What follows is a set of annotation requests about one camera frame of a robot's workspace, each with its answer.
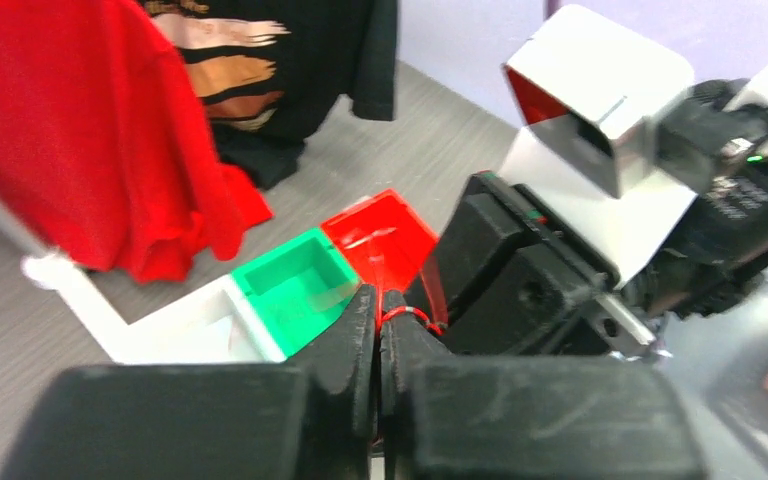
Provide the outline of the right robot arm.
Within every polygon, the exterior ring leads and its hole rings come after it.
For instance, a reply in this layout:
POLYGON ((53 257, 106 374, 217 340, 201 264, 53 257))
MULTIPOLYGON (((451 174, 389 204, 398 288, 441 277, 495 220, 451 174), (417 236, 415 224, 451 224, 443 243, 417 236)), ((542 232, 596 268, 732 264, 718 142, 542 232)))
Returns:
POLYGON ((405 293, 450 351, 642 359, 670 318, 750 294, 768 99, 634 36, 531 38, 504 71, 524 128, 468 178, 405 293))

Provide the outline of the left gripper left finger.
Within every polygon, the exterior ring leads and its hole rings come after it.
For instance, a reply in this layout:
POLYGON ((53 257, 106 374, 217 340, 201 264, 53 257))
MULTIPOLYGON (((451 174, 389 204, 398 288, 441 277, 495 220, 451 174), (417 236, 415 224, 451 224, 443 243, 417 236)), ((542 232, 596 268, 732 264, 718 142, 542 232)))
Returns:
POLYGON ((377 291, 277 364, 85 366, 42 393, 3 479, 365 479, 377 291))

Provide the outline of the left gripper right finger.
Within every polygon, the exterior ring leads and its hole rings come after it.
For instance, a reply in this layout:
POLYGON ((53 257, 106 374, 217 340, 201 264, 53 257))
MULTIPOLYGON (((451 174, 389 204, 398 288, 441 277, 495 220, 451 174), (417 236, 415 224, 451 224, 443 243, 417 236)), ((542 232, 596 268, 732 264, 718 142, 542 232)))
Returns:
POLYGON ((458 356, 397 291, 382 300, 387 479, 702 479, 682 400, 610 357, 458 356))

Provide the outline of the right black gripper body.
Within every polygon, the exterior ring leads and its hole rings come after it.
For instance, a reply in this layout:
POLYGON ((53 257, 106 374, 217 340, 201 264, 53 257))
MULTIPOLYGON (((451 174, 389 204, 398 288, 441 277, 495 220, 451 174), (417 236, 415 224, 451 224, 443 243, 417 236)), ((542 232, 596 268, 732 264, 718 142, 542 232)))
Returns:
POLYGON ((618 268, 559 214, 484 171, 467 180, 404 298, 456 354, 641 359, 656 330, 619 284, 618 268))

